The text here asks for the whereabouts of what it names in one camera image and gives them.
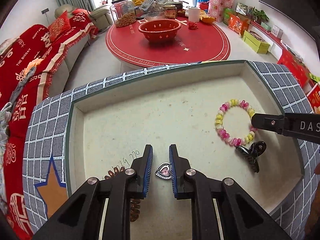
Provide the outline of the silver heart pendant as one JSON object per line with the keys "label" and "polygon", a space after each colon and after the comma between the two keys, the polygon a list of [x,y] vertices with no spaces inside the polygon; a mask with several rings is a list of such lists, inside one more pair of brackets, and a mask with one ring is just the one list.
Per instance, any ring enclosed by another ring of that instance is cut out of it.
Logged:
{"label": "silver heart pendant", "polygon": [[156,169],[155,175],[164,180],[171,179],[170,163],[165,162],[159,165]]}

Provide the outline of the green jewelry tray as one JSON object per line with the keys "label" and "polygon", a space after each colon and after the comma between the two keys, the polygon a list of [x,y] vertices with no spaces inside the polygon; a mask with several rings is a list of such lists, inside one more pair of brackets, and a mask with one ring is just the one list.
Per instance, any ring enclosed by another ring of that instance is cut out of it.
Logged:
{"label": "green jewelry tray", "polygon": [[153,148],[152,170],[169,160],[169,146],[192,168],[214,179],[233,178],[293,238],[304,235],[309,213],[311,143],[269,131],[254,173],[215,129],[220,106],[230,99],[257,113],[308,113],[309,102],[284,67],[260,62],[214,62],[137,70],[75,88],[71,93],[65,166],[68,193],[89,177],[129,167],[144,147]]}

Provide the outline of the black hair claw clip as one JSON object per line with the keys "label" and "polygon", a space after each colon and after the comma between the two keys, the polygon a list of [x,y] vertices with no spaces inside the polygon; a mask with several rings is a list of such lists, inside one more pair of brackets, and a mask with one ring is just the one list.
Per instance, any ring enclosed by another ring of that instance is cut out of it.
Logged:
{"label": "black hair claw clip", "polygon": [[254,142],[250,148],[245,148],[242,145],[236,146],[236,149],[244,156],[248,161],[252,171],[259,173],[259,163],[257,158],[266,151],[267,145],[264,141]]}

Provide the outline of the red festive gift box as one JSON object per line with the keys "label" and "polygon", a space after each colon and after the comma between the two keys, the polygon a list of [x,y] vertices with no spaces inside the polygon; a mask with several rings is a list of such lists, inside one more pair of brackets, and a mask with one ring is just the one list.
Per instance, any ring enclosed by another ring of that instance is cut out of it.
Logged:
{"label": "red festive gift box", "polygon": [[310,72],[307,67],[289,50],[282,50],[281,57],[278,60],[277,64],[284,65],[295,77],[302,88],[305,87],[305,85],[310,80]]}

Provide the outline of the grey checked star tablecloth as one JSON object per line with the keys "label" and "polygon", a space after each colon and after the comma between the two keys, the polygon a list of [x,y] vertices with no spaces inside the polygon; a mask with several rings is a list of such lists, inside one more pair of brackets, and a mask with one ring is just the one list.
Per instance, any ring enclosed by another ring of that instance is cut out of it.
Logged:
{"label": "grey checked star tablecloth", "polygon": [[[34,108],[31,115],[24,146],[22,178],[25,205],[34,232],[44,226],[50,211],[58,209],[73,194],[67,191],[65,166],[71,93],[72,90],[44,100]],[[314,173],[319,163],[319,145],[307,143],[314,147],[314,156],[309,158],[310,187],[305,190],[310,196],[311,209],[312,201],[319,189],[319,176]],[[191,203],[188,200],[176,200],[171,181],[158,178],[155,172],[152,170],[148,195],[142,201],[140,217],[131,225],[131,238],[191,239]]]}

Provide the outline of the lime green box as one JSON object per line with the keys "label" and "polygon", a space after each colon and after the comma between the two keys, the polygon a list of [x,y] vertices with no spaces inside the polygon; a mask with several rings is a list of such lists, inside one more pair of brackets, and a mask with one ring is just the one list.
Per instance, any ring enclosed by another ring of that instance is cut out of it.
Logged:
{"label": "lime green box", "polygon": [[257,54],[267,54],[270,44],[253,31],[244,31],[242,40]]}

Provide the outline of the orange gift box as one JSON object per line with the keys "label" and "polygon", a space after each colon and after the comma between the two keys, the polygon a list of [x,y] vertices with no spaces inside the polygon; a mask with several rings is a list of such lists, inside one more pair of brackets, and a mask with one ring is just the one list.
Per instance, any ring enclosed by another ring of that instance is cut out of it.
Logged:
{"label": "orange gift box", "polygon": [[243,37],[244,32],[249,28],[250,21],[249,18],[242,14],[231,14],[228,27],[240,37]]}

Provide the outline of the round red coffee table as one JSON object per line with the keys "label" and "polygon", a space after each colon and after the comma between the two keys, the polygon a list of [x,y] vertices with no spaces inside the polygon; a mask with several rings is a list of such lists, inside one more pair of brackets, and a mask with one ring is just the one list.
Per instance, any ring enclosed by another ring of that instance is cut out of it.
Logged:
{"label": "round red coffee table", "polygon": [[106,35],[106,46],[117,59],[133,68],[228,59],[231,45],[219,26],[199,22],[197,29],[190,30],[187,18],[179,17],[175,22],[181,28],[170,42],[151,43],[139,31],[147,21],[139,20],[125,27],[112,26]]}

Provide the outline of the potted green plant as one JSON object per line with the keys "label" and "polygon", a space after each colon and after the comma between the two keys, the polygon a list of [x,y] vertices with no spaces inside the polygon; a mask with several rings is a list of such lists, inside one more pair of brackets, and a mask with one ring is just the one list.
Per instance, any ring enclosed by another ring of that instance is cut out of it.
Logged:
{"label": "potted green plant", "polygon": [[258,10],[255,7],[253,7],[251,12],[252,12],[253,20],[257,24],[262,24],[263,22],[267,23],[269,21],[268,16],[265,14],[263,10]]}

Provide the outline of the red floral gift box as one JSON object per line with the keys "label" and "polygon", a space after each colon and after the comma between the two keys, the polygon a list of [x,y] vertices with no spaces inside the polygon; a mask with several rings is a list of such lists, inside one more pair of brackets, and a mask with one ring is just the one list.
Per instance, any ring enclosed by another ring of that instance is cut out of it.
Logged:
{"label": "red floral gift box", "polygon": [[209,0],[208,15],[214,22],[222,22],[226,8],[233,7],[234,0]]}

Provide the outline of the grey twisted cloth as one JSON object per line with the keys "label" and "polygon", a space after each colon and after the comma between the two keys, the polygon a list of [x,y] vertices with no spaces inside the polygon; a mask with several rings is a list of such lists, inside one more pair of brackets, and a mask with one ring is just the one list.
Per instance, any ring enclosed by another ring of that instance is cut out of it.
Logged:
{"label": "grey twisted cloth", "polygon": [[23,87],[29,79],[35,74],[36,66],[31,67],[25,74],[24,78],[18,83],[15,90],[12,92],[9,102],[7,102],[1,109],[1,145],[4,145],[8,140],[8,123],[11,118],[12,111],[16,105],[18,96],[20,95]]}

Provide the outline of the red colander bowl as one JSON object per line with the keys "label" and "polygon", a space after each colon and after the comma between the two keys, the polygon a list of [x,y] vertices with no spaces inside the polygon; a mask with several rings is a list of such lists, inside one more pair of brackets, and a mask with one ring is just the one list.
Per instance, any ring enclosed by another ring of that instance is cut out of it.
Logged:
{"label": "red colander bowl", "polygon": [[172,41],[182,25],[172,19],[160,19],[142,23],[138,31],[151,43],[163,43]]}

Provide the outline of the sofa with red cover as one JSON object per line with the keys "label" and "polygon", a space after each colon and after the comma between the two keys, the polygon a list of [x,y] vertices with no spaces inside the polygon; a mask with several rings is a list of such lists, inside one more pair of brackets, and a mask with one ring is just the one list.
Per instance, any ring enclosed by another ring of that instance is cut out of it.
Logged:
{"label": "sofa with red cover", "polygon": [[64,12],[49,27],[35,24],[1,56],[1,208],[18,239],[33,236],[23,195],[24,142],[33,108],[46,99],[69,49],[98,29],[83,12]]}

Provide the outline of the glass jar of nuts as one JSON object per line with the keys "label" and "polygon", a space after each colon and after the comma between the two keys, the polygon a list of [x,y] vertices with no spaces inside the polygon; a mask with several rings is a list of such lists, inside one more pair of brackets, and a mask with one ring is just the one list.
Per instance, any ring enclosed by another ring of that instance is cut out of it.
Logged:
{"label": "glass jar of nuts", "polygon": [[112,2],[110,11],[117,28],[136,22],[135,5],[132,0],[115,0]]}

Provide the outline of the red embroidered cushion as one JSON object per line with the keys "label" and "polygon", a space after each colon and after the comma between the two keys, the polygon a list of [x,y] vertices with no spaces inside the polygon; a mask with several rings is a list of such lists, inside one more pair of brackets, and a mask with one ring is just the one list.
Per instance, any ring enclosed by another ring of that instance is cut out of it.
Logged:
{"label": "red embroidered cushion", "polygon": [[54,42],[61,34],[71,29],[67,11],[64,11],[49,27],[49,38]]}

